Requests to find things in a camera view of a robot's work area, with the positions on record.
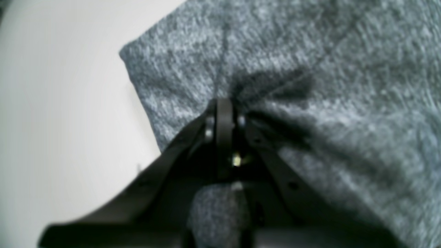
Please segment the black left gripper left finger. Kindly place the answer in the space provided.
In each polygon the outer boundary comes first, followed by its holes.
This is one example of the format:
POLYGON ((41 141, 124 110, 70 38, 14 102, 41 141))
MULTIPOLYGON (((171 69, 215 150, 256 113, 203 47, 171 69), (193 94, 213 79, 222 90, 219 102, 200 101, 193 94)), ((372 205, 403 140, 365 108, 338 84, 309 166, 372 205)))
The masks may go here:
POLYGON ((218 176, 216 123, 221 105, 221 100, 211 100, 121 193, 85 217, 48 226, 38 246, 193 247, 186 222, 194 195, 218 176))

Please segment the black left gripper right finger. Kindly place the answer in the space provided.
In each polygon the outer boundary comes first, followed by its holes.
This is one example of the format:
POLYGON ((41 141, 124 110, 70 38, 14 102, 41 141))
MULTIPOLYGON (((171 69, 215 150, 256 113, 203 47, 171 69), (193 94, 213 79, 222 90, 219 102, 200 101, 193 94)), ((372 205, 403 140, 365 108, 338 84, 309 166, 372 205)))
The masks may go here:
POLYGON ((391 233, 331 207, 226 100, 226 169, 241 179, 252 224, 241 248, 395 248, 391 233))

